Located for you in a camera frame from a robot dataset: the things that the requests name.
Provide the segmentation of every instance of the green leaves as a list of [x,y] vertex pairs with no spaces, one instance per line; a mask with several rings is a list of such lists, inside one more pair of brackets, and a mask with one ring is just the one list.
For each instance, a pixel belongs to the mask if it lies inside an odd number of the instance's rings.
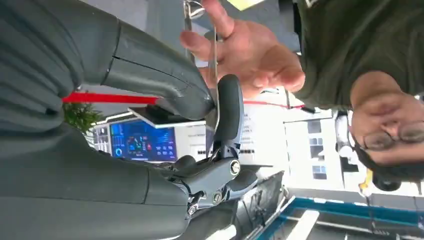
[[102,119],[99,111],[94,110],[90,103],[64,103],[64,121],[85,134],[91,127]]

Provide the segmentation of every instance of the robotic arm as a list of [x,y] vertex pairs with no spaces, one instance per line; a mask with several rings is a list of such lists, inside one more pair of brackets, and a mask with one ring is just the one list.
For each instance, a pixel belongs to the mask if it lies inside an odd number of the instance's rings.
[[[7,49],[1,59],[6,52],[24,59],[19,72],[25,77],[58,80],[57,89],[84,80],[162,97],[192,120],[216,107],[188,59],[108,13],[77,0],[0,0],[0,8],[0,17],[26,37],[22,42],[0,37]],[[23,44],[28,40],[39,51]],[[9,43],[20,52],[4,48]],[[42,68],[48,60],[56,61]],[[66,74],[55,73],[58,68]],[[0,146],[8,150],[0,156],[0,238],[172,239],[185,231],[196,210],[243,195],[256,176],[243,171],[238,160],[244,117],[240,83],[234,75],[224,78],[218,84],[214,154],[192,164],[181,164],[184,157],[177,171],[98,153],[66,124],[33,133],[0,129]],[[47,81],[42,85],[55,89]]]

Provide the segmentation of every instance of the blue screen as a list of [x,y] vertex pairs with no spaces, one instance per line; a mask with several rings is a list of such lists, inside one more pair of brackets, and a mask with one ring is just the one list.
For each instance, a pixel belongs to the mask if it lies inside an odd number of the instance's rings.
[[142,120],[110,125],[112,155],[140,161],[175,162],[173,127],[154,128]]

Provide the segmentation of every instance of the yellow object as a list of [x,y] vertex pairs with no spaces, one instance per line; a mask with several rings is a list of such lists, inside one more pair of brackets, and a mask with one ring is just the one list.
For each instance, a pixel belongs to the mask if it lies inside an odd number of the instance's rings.
[[256,5],[264,0],[228,0],[230,4],[236,7],[238,10],[243,11],[246,10],[253,5]]
[[373,181],[373,171],[366,169],[366,177],[365,181],[361,184],[359,184],[359,189],[361,192],[364,192],[370,185],[370,183]]

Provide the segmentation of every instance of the red stripe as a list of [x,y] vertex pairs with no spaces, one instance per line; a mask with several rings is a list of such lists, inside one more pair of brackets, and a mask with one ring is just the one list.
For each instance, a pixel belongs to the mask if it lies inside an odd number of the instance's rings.
[[[155,104],[157,97],[153,96],[128,96],[128,95],[115,95],[103,93],[82,93],[73,92],[68,97],[63,98],[64,103],[120,103],[120,104]],[[250,101],[245,100],[244,104],[248,105],[269,105],[282,108],[288,108],[286,105],[276,104],[266,101]],[[293,106],[293,108],[300,109],[304,105]]]

